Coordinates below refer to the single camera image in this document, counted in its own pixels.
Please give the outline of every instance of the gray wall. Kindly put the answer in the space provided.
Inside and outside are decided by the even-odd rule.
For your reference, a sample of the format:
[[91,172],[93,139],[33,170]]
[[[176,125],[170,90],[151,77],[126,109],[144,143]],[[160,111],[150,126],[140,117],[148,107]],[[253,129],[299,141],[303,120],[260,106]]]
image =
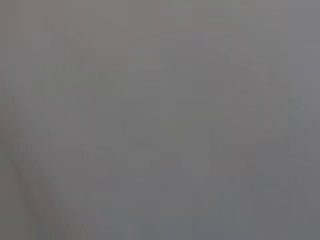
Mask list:
[[319,4],[11,2],[20,161],[70,238],[320,237]]

